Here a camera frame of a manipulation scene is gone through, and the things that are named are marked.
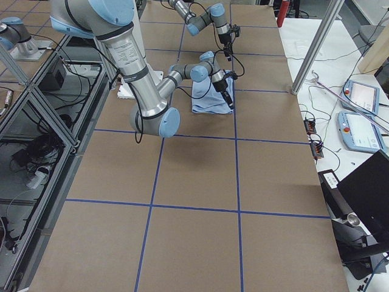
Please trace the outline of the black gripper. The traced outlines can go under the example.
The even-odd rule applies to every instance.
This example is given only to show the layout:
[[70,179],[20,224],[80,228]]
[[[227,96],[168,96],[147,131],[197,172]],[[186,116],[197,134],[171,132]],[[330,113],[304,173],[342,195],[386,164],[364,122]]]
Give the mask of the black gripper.
[[234,103],[230,96],[230,94],[227,91],[228,84],[227,80],[229,78],[232,78],[233,80],[237,79],[237,73],[235,71],[225,71],[225,70],[219,70],[218,72],[214,73],[212,75],[212,85],[216,92],[221,93],[224,101],[228,105],[228,107],[233,110],[234,109]]
[[217,27],[217,33],[220,43],[223,45],[223,52],[227,61],[232,60],[230,49],[233,46],[235,38],[240,37],[241,27],[238,25],[224,25],[222,27]]

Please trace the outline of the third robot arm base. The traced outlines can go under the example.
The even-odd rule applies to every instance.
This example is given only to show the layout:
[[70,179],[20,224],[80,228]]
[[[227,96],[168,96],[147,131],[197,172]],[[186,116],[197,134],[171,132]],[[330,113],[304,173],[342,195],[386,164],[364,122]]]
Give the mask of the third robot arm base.
[[1,46],[19,61],[38,61],[44,51],[19,17],[1,19]]

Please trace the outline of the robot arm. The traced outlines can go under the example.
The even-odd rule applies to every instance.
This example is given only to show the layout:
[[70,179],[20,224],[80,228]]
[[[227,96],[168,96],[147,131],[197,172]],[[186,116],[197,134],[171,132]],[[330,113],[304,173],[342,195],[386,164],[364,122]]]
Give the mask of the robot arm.
[[168,96],[185,79],[201,82],[206,78],[233,109],[227,91],[227,78],[216,55],[208,51],[197,64],[174,65],[170,73],[155,84],[146,63],[142,38],[135,37],[138,24],[134,1],[52,1],[52,27],[66,35],[102,42],[111,54],[124,82],[134,94],[137,104],[130,114],[130,124],[140,134],[172,137],[181,121],[179,111],[168,104]]
[[163,8],[178,13],[191,36],[198,35],[208,26],[212,27],[218,52],[222,52],[227,61],[232,61],[234,58],[233,44],[240,36],[241,27],[228,22],[222,3],[205,8],[196,1],[169,0],[159,2]]

